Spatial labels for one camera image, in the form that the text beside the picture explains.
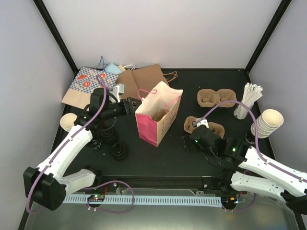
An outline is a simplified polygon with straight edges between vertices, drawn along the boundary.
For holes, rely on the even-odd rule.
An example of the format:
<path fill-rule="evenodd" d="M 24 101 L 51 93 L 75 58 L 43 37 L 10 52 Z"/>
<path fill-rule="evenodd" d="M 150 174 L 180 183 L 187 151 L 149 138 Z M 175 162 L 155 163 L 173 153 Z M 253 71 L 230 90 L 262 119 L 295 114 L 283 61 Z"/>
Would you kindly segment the pink cakes paper bag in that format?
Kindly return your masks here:
<path fill-rule="evenodd" d="M 141 105 L 135 111 L 139 137 L 158 147 L 173 124 L 183 90 L 159 82 L 151 91 L 138 90 Z"/>

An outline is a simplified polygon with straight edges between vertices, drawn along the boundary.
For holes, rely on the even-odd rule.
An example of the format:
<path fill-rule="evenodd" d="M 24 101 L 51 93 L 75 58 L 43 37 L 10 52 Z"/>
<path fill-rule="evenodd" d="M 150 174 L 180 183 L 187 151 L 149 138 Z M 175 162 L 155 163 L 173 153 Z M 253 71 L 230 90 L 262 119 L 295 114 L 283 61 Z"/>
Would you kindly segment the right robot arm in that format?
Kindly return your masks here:
<path fill-rule="evenodd" d="M 285 204 L 292 211 L 307 213 L 307 174 L 259 153 L 236 138 L 222 139 L 201 125 L 182 137 L 191 152 L 202 152 L 207 162 L 223 170 L 219 190 L 251 192 Z"/>

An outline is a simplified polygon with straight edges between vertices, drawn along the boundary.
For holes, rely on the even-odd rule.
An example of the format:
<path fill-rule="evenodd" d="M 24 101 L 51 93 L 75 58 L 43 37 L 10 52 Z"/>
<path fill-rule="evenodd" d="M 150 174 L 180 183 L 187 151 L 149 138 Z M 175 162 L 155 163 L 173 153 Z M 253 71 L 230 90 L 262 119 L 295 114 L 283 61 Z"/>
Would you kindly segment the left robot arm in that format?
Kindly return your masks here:
<path fill-rule="evenodd" d="M 89 104 L 74 120 L 71 130 L 58 147 L 38 166 L 24 171 L 27 212 L 33 213 L 32 201 L 56 210 L 67 196 L 79 190 L 98 191 L 107 187 L 109 183 L 103 182 L 102 172 L 90 166 L 71 175 L 65 176 L 64 173 L 85 146 L 99 149 L 103 143 L 110 143 L 113 148 L 119 145 L 120 152 L 115 157 L 120 160 L 126 158 L 128 148 L 116 140 L 116 131 L 112 126 L 106 126 L 106 121 L 133 114 L 139 104 L 140 100 L 131 97 L 117 99 L 106 88 L 95 89 Z"/>

